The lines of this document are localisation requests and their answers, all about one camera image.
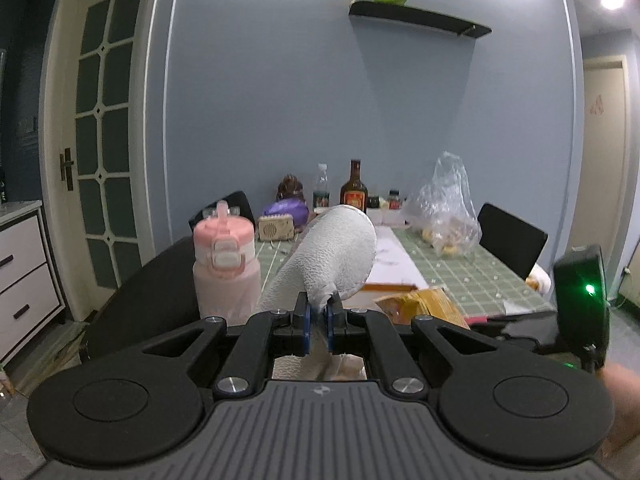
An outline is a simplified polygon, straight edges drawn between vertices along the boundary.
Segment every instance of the ridged gray surface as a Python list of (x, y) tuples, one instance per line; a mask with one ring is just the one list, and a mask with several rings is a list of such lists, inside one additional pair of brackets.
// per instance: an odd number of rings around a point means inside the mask
[(450, 441), (426, 406), (390, 399), (373, 382), (284, 381), (270, 381), (253, 399), (221, 403), (194, 439), (154, 462), (112, 471), (50, 462), (32, 478), (610, 479), (591, 462), (546, 472), (483, 462)]

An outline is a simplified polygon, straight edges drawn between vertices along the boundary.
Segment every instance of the plastic bag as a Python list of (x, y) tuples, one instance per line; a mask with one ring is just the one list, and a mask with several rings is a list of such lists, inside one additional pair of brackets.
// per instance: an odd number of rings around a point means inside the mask
[(453, 153), (440, 155), (430, 183), (412, 194), (402, 210), (438, 256), (468, 254), (480, 241), (465, 165)]
[(365, 381), (367, 373), (364, 360), (351, 354), (334, 355), (320, 381)]
[(290, 214), (293, 216), (293, 225), (302, 227), (309, 218), (309, 209), (300, 199), (283, 198), (265, 208), (262, 214), (265, 216)]

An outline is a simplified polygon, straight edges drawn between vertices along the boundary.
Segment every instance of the circular pad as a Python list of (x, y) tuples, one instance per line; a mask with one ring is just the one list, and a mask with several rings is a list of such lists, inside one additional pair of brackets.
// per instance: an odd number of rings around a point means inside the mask
[(159, 456), (187, 439), (202, 413), (200, 392), (178, 362), (133, 351), (54, 375), (27, 406), (44, 455), (88, 467)]
[(123, 379), (96, 381), (74, 396), (76, 411), (97, 422), (117, 422), (137, 415), (147, 401), (148, 393), (142, 386)]
[(515, 347), (456, 361), (438, 409), (445, 425), (482, 455), (559, 465), (595, 452), (609, 432), (609, 393), (582, 370)]
[(560, 384), (532, 376), (512, 377), (498, 383), (494, 399), (507, 412), (527, 418), (553, 416), (569, 402)]

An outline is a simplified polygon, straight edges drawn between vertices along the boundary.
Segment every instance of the black chair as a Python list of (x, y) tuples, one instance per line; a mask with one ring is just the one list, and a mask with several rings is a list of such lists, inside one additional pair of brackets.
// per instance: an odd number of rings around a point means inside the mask
[(526, 280), (548, 234), (489, 203), (482, 206), (478, 222), (482, 229), (480, 245)]
[(193, 237), (178, 240), (109, 298), (80, 343), (85, 362), (200, 319), (193, 285)]
[[(251, 223), (254, 225), (255, 228), (255, 219), (254, 219), (254, 214), (251, 211), (251, 206), (249, 206), (249, 201), (246, 198), (246, 195), (244, 194), (243, 191), (235, 191), (232, 194), (229, 194), (227, 196), (225, 196), (224, 198), (221, 198), (220, 200), (224, 200), (227, 204), (229, 204), (229, 207), (239, 207), (240, 208), (240, 216), (245, 217), (246, 219), (248, 219), (249, 221), (251, 221)], [(215, 202), (209, 204), (208, 206), (202, 208), (198, 213), (196, 213), (190, 220), (189, 220), (189, 227), (191, 227), (191, 232), (193, 232), (193, 229), (196, 227), (196, 224), (202, 220), (203, 218), (203, 211), (205, 209), (211, 208), (211, 207), (215, 207), (216, 204), (218, 203), (218, 201), (216, 200)]]

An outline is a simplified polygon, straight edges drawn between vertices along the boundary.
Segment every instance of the food in plastic bag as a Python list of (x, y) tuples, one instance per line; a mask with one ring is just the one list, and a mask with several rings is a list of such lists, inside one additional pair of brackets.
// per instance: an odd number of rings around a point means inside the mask
[(462, 328), (469, 328), (458, 307), (440, 287), (424, 288), (402, 294), (392, 294), (378, 298), (376, 305), (382, 309), (394, 324), (411, 324), (418, 314), (427, 314), (449, 321)]
[(468, 254), (480, 241), (465, 165), (453, 153), (440, 155), (430, 183), (413, 193), (402, 211), (438, 256)]

